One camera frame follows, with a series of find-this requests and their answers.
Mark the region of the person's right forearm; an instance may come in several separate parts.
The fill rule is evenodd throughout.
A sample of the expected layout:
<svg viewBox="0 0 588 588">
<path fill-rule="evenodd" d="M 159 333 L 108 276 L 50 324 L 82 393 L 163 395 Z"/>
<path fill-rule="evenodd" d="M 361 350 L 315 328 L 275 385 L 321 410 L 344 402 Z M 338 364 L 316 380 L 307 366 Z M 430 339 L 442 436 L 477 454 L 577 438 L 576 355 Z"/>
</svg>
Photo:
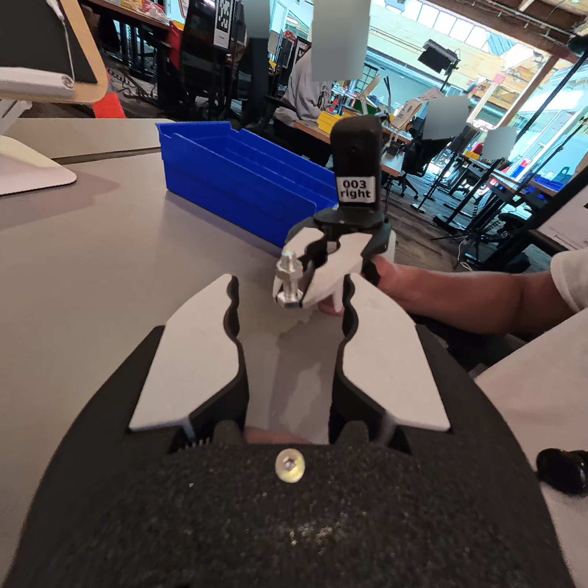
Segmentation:
<svg viewBox="0 0 588 588">
<path fill-rule="evenodd" d="M 419 272 L 405 289 L 408 312 L 474 334 L 542 333 L 575 313 L 550 272 Z"/>
</svg>

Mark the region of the person's white shirt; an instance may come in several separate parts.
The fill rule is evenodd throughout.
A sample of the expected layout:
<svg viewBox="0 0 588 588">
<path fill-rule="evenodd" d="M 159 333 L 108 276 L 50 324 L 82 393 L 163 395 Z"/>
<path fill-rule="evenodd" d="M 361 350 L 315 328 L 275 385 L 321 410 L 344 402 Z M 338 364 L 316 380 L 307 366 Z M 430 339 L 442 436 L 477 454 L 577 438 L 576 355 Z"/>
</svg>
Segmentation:
<svg viewBox="0 0 588 588">
<path fill-rule="evenodd" d="M 587 249 L 556 254 L 550 273 L 572 316 L 476 378 L 533 466 L 547 448 L 587 450 Z"/>
</svg>

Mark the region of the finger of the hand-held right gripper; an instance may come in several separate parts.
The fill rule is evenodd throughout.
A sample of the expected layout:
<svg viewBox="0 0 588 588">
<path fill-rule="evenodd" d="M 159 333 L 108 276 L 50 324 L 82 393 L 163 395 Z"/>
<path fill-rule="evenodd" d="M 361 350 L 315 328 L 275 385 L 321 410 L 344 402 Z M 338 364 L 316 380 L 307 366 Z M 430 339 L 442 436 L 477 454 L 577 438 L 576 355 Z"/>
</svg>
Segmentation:
<svg viewBox="0 0 588 588">
<path fill-rule="evenodd" d="M 303 278 L 299 282 L 299 288 L 303 292 L 303 297 L 315 271 L 315 261 L 320 257 L 320 254 L 325 252 L 324 245 L 324 235 L 319 229 L 303 227 L 283 247 L 282 252 L 294 252 L 303 265 Z"/>
<path fill-rule="evenodd" d="M 326 262 L 313 273 L 301 307 L 310 309 L 331 298 L 335 313 L 343 309 L 343 280 L 346 275 L 359 273 L 363 265 L 362 253 L 372 234 L 355 232 L 339 238 L 339 248 L 328 254 Z"/>
</svg>

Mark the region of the orange traffic cone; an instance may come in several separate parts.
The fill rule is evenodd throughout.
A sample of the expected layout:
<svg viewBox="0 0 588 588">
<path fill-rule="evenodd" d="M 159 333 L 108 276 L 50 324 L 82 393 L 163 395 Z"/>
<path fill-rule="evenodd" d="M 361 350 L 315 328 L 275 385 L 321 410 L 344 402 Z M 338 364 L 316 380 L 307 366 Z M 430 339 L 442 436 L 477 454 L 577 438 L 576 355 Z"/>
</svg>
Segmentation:
<svg viewBox="0 0 588 588">
<path fill-rule="evenodd" d="M 107 92 L 101 100 L 92 105 L 93 115 L 96 119 L 126 119 L 125 111 L 108 69 L 106 69 L 106 73 Z"/>
</svg>

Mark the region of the blue plastic bin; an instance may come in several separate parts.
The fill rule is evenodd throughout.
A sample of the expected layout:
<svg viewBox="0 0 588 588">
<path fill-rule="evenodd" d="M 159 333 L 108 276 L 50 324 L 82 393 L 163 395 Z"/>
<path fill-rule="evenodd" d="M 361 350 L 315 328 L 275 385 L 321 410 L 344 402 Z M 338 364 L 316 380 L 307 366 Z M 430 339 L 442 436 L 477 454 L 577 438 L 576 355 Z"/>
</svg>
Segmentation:
<svg viewBox="0 0 588 588">
<path fill-rule="evenodd" d="M 156 123 L 166 187 L 283 246 L 294 225 L 337 205 L 334 173 L 229 122 Z"/>
</svg>

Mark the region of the grey desk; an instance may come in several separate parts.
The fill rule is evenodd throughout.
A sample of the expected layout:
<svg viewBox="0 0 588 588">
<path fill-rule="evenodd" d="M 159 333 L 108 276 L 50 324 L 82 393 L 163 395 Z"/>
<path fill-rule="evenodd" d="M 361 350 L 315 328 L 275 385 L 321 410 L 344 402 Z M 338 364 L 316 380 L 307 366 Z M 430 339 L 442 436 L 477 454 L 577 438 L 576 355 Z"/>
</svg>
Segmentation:
<svg viewBox="0 0 588 588">
<path fill-rule="evenodd" d="M 169 119 L 25 118 L 6 136 L 50 158 L 144 151 L 160 147 L 158 123 Z"/>
<path fill-rule="evenodd" d="M 159 153 L 70 169 L 69 187 L 1 198 L 1 577 L 71 423 L 220 275 L 239 278 L 247 424 L 327 442 L 341 321 L 274 303 L 281 248 L 168 192 Z"/>
</svg>

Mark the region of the marker poster on stand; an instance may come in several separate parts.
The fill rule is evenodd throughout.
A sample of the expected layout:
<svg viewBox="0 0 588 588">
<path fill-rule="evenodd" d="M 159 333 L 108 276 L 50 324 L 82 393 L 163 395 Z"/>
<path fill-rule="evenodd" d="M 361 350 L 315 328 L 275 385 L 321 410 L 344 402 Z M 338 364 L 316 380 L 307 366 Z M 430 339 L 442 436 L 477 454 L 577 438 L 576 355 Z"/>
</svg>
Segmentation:
<svg viewBox="0 0 588 588">
<path fill-rule="evenodd" d="M 215 1 L 213 46 L 227 51 L 231 42 L 234 1 Z"/>
</svg>

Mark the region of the black studio light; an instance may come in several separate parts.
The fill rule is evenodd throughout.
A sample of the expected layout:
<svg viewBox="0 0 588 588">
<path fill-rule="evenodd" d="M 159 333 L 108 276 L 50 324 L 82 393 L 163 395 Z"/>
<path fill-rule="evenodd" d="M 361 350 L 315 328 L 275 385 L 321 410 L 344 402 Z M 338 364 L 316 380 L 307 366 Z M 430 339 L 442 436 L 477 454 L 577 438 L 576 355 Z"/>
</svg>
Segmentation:
<svg viewBox="0 0 588 588">
<path fill-rule="evenodd" d="M 428 40 L 423 45 L 417 60 L 436 73 L 447 73 L 457 67 L 460 57 L 454 51 L 442 47 L 434 40 Z"/>
</svg>

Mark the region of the black badge reel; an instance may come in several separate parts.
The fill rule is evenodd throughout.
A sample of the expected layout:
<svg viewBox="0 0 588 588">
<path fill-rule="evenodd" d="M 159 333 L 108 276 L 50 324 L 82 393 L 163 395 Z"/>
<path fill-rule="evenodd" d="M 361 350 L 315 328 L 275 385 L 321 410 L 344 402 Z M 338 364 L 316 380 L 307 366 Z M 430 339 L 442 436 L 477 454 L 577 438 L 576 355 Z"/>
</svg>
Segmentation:
<svg viewBox="0 0 588 588">
<path fill-rule="evenodd" d="M 587 451 L 547 448 L 536 457 L 539 481 L 570 496 L 587 496 Z"/>
</svg>

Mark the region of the black office chair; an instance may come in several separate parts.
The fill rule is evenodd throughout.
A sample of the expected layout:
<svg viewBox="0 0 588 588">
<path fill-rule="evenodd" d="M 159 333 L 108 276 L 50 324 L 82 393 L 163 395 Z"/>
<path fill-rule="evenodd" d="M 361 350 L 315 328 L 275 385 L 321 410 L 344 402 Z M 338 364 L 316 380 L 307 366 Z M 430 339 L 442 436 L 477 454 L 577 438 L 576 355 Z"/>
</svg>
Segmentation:
<svg viewBox="0 0 588 588">
<path fill-rule="evenodd" d="M 430 162 L 440 154 L 450 143 L 451 138 L 447 139 L 424 139 L 423 134 L 419 133 L 413 137 L 413 141 L 405 149 L 403 163 L 401 166 L 401 175 L 399 184 L 401 186 L 400 197 L 405 196 L 407 187 L 415 193 L 415 199 L 418 197 L 416 188 L 410 183 L 408 176 L 415 175 L 423 177 Z"/>
</svg>

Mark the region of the person's right hand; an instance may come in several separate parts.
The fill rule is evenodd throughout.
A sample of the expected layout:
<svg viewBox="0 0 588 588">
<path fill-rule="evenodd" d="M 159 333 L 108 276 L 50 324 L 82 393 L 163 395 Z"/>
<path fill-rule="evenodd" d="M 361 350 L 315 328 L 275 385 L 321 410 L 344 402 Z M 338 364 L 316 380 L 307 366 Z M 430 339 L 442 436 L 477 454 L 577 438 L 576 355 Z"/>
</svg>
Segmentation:
<svg viewBox="0 0 588 588">
<path fill-rule="evenodd" d="M 392 298 L 397 303 L 403 305 L 408 299 L 405 290 L 407 289 L 406 278 L 409 274 L 404 273 L 406 267 L 389 261 L 383 254 L 376 255 L 372 260 L 366 264 L 365 272 L 362 274 L 367 279 L 368 270 L 376 272 L 379 277 L 378 289 Z M 342 317 L 344 309 L 336 310 L 334 307 L 334 296 L 330 295 L 328 298 L 318 303 L 318 310 L 326 315 Z"/>
</svg>

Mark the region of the silver hex bolt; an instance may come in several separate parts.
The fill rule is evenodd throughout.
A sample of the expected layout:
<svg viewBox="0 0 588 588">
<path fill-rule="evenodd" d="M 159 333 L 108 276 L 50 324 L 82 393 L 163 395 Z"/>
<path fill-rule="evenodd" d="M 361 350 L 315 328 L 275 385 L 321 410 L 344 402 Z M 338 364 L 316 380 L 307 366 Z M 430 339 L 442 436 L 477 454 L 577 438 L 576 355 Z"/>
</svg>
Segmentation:
<svg viewBox="0 0 588 588">
<path fill-rule="evenodd" d="M 292 251 L 283 251 L 280 259 L 276 263 L 276 268 L 281 266 L 285 269 L 294 269 L 296 266 L 302 266 L 296 254 Z M 303 292 L 299 288 L 298 282 L 285 282 L 274 280 L 273 298 L 283 308 L 298 308 L 303 297 Z"/>
</svg>

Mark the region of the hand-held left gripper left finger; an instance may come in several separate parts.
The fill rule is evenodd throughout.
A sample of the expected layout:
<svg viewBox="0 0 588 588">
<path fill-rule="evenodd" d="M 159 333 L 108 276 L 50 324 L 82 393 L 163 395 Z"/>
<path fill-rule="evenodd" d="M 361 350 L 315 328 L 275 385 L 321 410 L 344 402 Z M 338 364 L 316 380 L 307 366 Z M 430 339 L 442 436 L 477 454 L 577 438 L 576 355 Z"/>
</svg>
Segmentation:
<svg viewBox="0 0 588 588">
<path fill-rule="evenodd" d="M 218 423 L 243 429 L 249 403 L 239 335 L 239 282 L 224 274 L 166 322 L 135 411 L 133 432 L 180 427 L 190 442 L 211 439 Z"/>
</svg>

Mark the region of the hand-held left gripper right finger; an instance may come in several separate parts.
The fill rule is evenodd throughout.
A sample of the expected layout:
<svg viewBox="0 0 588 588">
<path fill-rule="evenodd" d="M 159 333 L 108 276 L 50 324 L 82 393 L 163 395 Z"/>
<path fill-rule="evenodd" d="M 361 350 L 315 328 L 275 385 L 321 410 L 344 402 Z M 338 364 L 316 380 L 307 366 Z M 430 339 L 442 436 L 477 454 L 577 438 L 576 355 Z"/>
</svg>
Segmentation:
<svg viewBox="0 0 588 588">
<path fill-rule="evenodd" d="M 368 440 L 390 444 L 397 427 L 450 430 L 414 320 L 359 274 L 343 280 L 343 340 L 337 350 L 330 442 L 362 422 Z"/>
</svg>

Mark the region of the wood-framed black screen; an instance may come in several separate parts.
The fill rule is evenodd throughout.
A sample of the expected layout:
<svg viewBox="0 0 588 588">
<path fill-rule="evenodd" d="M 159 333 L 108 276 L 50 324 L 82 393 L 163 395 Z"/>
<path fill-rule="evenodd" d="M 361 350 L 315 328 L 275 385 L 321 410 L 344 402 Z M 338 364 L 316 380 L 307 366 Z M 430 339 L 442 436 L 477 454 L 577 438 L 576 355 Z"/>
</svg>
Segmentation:
<svg viewBox="0 0 588 588">
<path fill-rule="evenodd" d="M 1 1 L 1 99 L 91 105 L 107 87 L 77 1 Z"/>
</svg>

